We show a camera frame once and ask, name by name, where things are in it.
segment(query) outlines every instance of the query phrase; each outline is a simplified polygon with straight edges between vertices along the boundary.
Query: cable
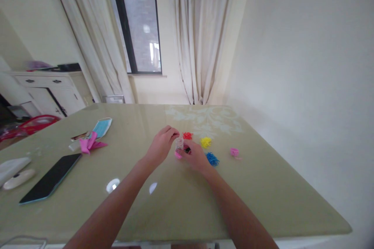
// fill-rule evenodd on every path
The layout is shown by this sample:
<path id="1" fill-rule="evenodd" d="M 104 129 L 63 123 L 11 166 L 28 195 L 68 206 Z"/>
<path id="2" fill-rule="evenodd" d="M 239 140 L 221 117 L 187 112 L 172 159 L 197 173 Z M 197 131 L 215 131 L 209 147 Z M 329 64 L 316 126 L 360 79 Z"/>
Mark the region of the cable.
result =
<path id="1" fill-rule="evenodd" d="M 32 236 L 28 236 L 28 235 L 17 235 L 17 236 L 12 237 L 11 239 L 8 239 L 4 243 L 0 244 L 0 248 L 2 248 L 4 245 L 8 244 L 9 242 L 13 241 L 14 239 L 18 239 L 18 238 L 43 241 L 43 244 L 39 247 L 39 249 L 44 249 L 45 246 L 47 245 L 47 241 L 48 241 L 48 239 L 41 238 L 41 237 L 32 237 Z"/>

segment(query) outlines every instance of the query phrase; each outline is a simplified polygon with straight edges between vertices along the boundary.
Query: white mouse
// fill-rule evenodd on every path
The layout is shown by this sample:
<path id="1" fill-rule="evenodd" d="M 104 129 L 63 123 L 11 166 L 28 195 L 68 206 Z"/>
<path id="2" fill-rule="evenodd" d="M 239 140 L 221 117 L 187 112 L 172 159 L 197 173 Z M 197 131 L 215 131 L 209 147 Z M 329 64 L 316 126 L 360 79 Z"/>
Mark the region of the white mouse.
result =
<path id="1" fill-rule="evenodd" d="M 4 183 L 3 188 L 6 190 L 14 189 L 15 187 L 18 187 L 19 185 L 25 183 L 27 180 L 31 179 L 34 175 L 34 169 L 28 169 L 17 173 L 11 179 Z"/>

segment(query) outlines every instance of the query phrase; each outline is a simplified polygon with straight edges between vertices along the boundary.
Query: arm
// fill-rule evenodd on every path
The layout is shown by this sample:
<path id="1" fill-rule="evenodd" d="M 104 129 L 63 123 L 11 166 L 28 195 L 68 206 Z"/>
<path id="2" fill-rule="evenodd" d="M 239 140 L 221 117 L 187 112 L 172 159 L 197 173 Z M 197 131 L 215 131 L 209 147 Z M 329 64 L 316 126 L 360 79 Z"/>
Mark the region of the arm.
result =
<path id="1" fill-rule="evenodd" d="M 208 182 L 235 247 L 277 249 L 260 221 L 210 165 L 201 146 L 191 140 L 184 140 L 184 144 L 190 147 L 191 153 L 186 154 L 183 150 L 178 150 L 178 153 Z"/>
<path id="2" fill-rule="evenodd" d="M 147 154 L 65 245 L 65 249 L 110 248 L 148 176 L 164 161 L 179 132 L 166 126 L 156 134 Z"/>

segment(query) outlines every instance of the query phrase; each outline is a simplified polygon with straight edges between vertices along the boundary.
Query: phone screen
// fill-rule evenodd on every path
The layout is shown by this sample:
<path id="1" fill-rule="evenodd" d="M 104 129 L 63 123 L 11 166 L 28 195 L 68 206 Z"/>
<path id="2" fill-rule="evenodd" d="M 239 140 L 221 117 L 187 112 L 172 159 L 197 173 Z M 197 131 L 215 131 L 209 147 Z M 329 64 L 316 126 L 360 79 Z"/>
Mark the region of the phone screen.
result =
<path id="1" fill-rule="evenodd" d="M 81 154 L 73 154 L 60 158 L 19 203 L 24 204 L 47 198 L 61 183 L 80 156 Z"/>

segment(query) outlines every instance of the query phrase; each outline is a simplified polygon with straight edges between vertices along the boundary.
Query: blue rubber band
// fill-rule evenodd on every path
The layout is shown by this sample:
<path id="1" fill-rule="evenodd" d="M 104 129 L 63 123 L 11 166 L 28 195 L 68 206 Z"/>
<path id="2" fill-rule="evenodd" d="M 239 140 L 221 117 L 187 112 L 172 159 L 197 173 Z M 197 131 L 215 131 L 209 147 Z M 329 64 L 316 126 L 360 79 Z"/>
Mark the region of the blue rubber band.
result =
<path id="1" fill-rule="evenodd" d="M 211 166 L 216 167 L 219 164 L 219 160 L 211 152 L 206 153 L 206 158 L 208 159 Z"/>

